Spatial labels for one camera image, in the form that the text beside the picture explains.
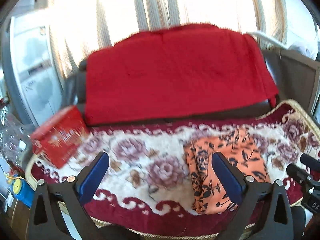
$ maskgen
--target white curtain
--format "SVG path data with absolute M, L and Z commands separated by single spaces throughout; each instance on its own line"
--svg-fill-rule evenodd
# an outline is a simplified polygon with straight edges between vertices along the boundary
M 285 0 L 48 0 L 48 8 L 61 81 L 92 51 L 139 31 L 204 22 L 241 33 L 261 30 L 286 44 Z

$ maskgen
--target gold trim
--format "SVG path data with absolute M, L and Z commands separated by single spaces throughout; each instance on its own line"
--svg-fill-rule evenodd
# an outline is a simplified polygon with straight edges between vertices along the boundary
M 311 119 L 311 117 L 306 113 L 306 111 L 299 105 L 299 103 L 295 100 L 289 99 L 289 100 L 284 100 L 281 101 L 279 105 L 277 105 L 275 108 L 273 108 L 271 111 L 269 111 L 268 113 L 258 116 L 255 119 L 259 120 L 259 119 L 263 119 L 265 117 L 267 117 L 268 115 L 272 114 L 274 111 L 276 111 L 281 105 L 283 104 L 288 104 L 289 106 L 292 107 L 293 110 L 295 110 L 296 112 L 298 112 L 302 118 L 304 118 L 306 124 L 308 125 L 309 129 L 313 132 L 314 135 L 316 135 L 318 141 L 320 141 L 320 129 L 318 128 L 318 126 L 313 122 L 313 120 Z M 33 155 L 27 165 L 26 168 L 26 172 L 25 172 L 25 177 L 26 177 L 26 181 L 28 182 L 28 184 L 33 188 L 33 190 L 36 190 L 36 186 L 37 186 L 37 181 L 36 179 L 32 176 L 31 174 L 31 169 L 33 166 L 33 163 L 35 162 L 37 158 L 37 155 Z M 302 198 L 299 199 L 298 201 L 296 201 L 295 203 L 291 204 L 290 206 L 296 206 L 298 204 L 300 204 L 300 202 L 302 201 Z M 62 212 L 64 212 L 65 214 L 69 215 L 69 212 L 66 208 L 66 205 L 64 202 L 59 202 L 59 206 Z M 98 220 L 96 218 L 91 217 L 93 222 L 98 226 L 98 227 L 104 227 L 104 226 L 108 226 L 111 225 L 111 223 L 109 222 L 105 222 L 105 221 L 101 221 Z M 245 231 L 244 234 L 249 233 L 251 230 L 250 228 L 253 227 L 255 225 L 255 223 L 253 224 L 249 224 L 245 227 Z M 160 236 L 160 235 L 153 235 L 153 234 L 146 234 L 146 233 L 142 233 L 133 229 L 128 228 L 130 231 L 137 233 L 145 238 L 152 238 L 153 240 L 155 239 L 192 239 L 192 240 L 207 240 L 207 239 L 213 239 L 215 238 L 217 234 L 212 234 L 212 235 L 205 235 L 205 236 Z

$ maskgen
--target blue gripper pad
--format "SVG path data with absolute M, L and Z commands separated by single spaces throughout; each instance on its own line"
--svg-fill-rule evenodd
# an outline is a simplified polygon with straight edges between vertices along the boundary
M 91 171 L 79 188 L 79 202 L 81 205 L 84 205 L 92 200 L 94 193 L 96 192 L 108 168 L 109 156 L 105 153 L 91 168 Z
M 212 168 L 217 174 L 217 177 L 226 190 L 230 200 L 238 205 L 241 204 L 243 189 L 218 154 L 212 154 Z

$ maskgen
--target floral blanket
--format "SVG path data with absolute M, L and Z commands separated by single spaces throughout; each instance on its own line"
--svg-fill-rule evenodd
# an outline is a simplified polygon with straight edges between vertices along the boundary
M 233 212 L 198 215 L 192 209 L 195 198 L 184 146 L 191 140 L 222 136 L 239 127 L 253 136 L 271 183 L 283 180 L 290 203 L 299 203 L 300 185 L 288 178 L 285 169 L 289 163 L 296 163 L 310 172 L 299 157 L 302 153 L 318 157 L 320 131 L 293 100 L 282 102 L 258 118 L 93 128 L 92 135 L 64 167 L 57 170 L 34 155 L 26 178 L 33 188 L 41 178 L 48 183 L 63 182 L 68 176 L 77 175 L 97 153 L 105 151 L 110 167 L 93 200 L 85 205 L 97 225 L 120 224 L 149 237 L 213 237 Z M 258 216 L 259 208 L 252 215 L 250 226 Z

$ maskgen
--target metal screw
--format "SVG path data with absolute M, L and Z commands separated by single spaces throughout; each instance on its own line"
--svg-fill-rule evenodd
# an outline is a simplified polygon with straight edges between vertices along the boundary
M 282 180 L 277 179 L 277 180 L 276 180 L 276 184 L 279 185 L 279 186 L 282 186 L 282 185 L 283 185 L 283 182 L 282 182 Z
M 248 181 L 248 182 L 254 182 L 254 177 L 249 175 L 249 176 L 246 176 L 245 179 Z
M 73 182 L 73 181 L 75 181 L 75 179 L 76 179 L 75 176 L 69 176 L 69 177 L 67 178 L 67 182 Z
M 44 179 L 39 179 L 39 180 L 38 180 L 38 185 L 41 186 L 41 185 L 43 185 L 43 184 L 44 184 Z

